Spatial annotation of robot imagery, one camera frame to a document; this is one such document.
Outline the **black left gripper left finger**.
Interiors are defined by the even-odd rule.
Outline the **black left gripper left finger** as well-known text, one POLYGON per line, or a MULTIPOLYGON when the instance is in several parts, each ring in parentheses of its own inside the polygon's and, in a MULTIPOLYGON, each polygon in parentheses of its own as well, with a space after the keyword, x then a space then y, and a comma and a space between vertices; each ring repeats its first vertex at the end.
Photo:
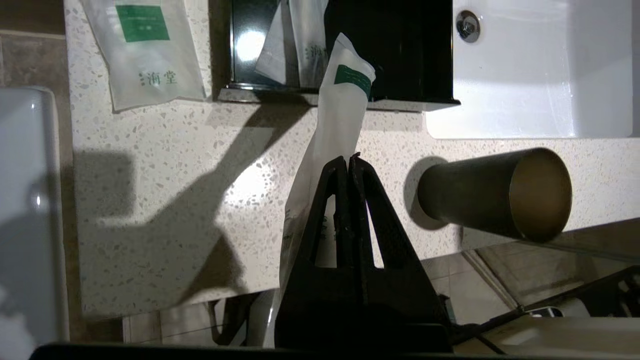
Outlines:
POLYGON ((299 246, 275 320, 275 346, 312 349, 338 339, 326 326, 357 302, 354 227, 348 196, 345 158, 327 162, 318 180, 299 246), (336 266, 316 265, 327 202, 334 196, 336 266))

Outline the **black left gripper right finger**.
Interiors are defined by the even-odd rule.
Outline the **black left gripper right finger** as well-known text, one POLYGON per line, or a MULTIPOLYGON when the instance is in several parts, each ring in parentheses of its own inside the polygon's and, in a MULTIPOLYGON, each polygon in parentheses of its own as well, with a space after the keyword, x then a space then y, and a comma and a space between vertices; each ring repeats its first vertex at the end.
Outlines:
POLYGON ((451 321, 371 164, 349 160, 349 201, 365 339, 376 349, 450 352, 451 321))

